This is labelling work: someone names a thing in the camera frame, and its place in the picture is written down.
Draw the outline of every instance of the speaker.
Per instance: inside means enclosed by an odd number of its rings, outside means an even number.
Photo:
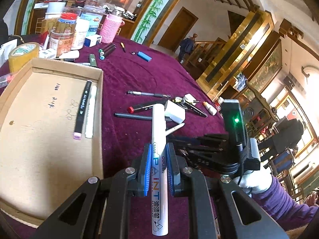
[[[293,81],[289,78],[289,76],[286,76],[284,79],[284,84],[287,86],[287,88],[289,89],[289,91],[291,91],[294,87],[295,84],[293,83]]]

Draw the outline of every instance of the screw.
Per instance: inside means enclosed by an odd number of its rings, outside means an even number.
[[[135,173],[135,169],[133,167],[128,167],[125,169],[125,172],[128,174],[132,174],[132,173]]]
[[[230,178],[228,177],[228,176],[226,176],[226,175],[223,175],[222,177],[221,177],[221,182],[222,183],[230,183]]]
[[[183,168],[183,172],[184,173],[192,173],[193,169],[191,167],[185,167],[185,168]]]
[[[91,184],[94,184],[98,182],[98,179],[97,177],[93,176],[93,177],[90,177],[87,181]]]

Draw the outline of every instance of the tape roll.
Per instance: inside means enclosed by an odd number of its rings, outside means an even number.
[[[39,46],[39,43],[29,42],[13,49],[9,54],[10,72],[19,71],[32,58],[39,57]]]

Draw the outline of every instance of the framed painting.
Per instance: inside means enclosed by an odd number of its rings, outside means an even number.
[[[259,69],[259,71],[254,75],[254,77],[249,81],[259,93],[262,93],[275,76],[279,73],[282,68],[282,50],[281,50],[281,41],[275,47],[269,58]],[[254,93],[247,89],[244,92],[246,98],[252,101],[255,98]]]

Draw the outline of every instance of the gold column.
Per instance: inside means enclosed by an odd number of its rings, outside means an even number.
[[[197,79],[201,89],[214,100],[227,82],[247,66],[274,28],[271,15],[250,12],[213,62]]]

